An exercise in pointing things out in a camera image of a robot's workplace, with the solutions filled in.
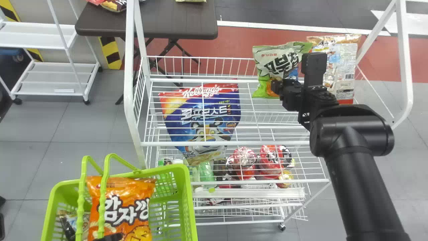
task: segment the basket handle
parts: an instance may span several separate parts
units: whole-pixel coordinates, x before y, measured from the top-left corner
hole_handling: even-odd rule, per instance
[[[77,199],[77,230],[76,230],[76,241],[82,240],[82,233],[83,233],[83,205],[85,203],[85,199],[83,196],[85,195],[85,179],[86,179],[86,170],[88,166],[88,162],[95,168],[95,170],[100,174],[103,175],[103,170],[98,166],[98,164],[94,161],[94,159],[90,156],[84,156],[82,158],[82,171],[80,174],[79,179],[79,198]]]
[[[106,207],[105,207],[106,184],[107,184],[107,179],[110,176],[110,159],[112,158],[118,161],[119,163],[123,164],[124,166],[128,167],[129,169],[131,169],[134,174],[138,174],[141,172],[141,169],[136,168],[135,166],[125,161],[123,158],[119,157],[115,153],[110,153],[106,156],[106,158],[104,159],[104,174],[101,179],[101,186],[100,186],[100,207],[98,208],[99,217],[98,217],[97,238],[104,237],[104,223],[105,223],[104,213],[106,211]]]

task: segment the green bottle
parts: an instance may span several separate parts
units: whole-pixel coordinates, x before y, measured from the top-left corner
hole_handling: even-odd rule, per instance
[[[201,181],[216,181],[210,162],[203,162],[198,165],[199,178]],[[210,193],[215,191],[217,185],[204,185]]]

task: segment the gray tile floor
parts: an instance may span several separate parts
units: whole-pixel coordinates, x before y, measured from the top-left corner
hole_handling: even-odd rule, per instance
[[[91,155],[98,163],[116,152],[138,165],[123,106],[114,105],[123,89],[123,73],[99,74],[90,94],[92,104],[81,98],[23,96],[0,123],[0,195],[8,201],[1,208],[6,240],[38,240],[47,198],[54,184],[75,179],[80,161]],[[401,111],[400,84],[374,81],[393,114]],[[428,84],[414,84],[415,105],[409,118],[395,130],[394,151],[376,162],[393,198],[401,221],[413,241],[428,236]],[[363,96],[373,108],[380,104]],[[113,167],[113,171],[125,171]],[[285,232],[274,224],[198,227],[200,240],[345,240],[331,188],[306,208],[309,221],[291,220]]]

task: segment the red floor stripe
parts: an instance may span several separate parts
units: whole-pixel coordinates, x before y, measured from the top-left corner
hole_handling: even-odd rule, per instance
[[[244,27],[218,27],[218,31],[218,37],[214,40],[181,39],[179,43],[196,57],[252,57],[254,45],[279,45],[289,41],[305,41],[307,36],[334,34]],[[161,53],[167,42],[167,39],[155,39],[147,48],[148,54]],[[414,82],[428,82],[424,68],[428,63],[426,46],[428,39],[410,39]],[[181,52],[174,47],[168,55],[181,56]],[[400,81],[397,37],[378,37],[361,60],[360,68],[369,80]]]

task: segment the robotic arm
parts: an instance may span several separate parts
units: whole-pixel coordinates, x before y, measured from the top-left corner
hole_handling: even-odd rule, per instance
[[[366,105],[339,105],[323,85],[326,63],[325,53],[304,54],[304,84],[283,79],[271,89],[299,112],[311,152],[325,159],[347,241],[410,241],[373,158],[392,151],[392,129]]]

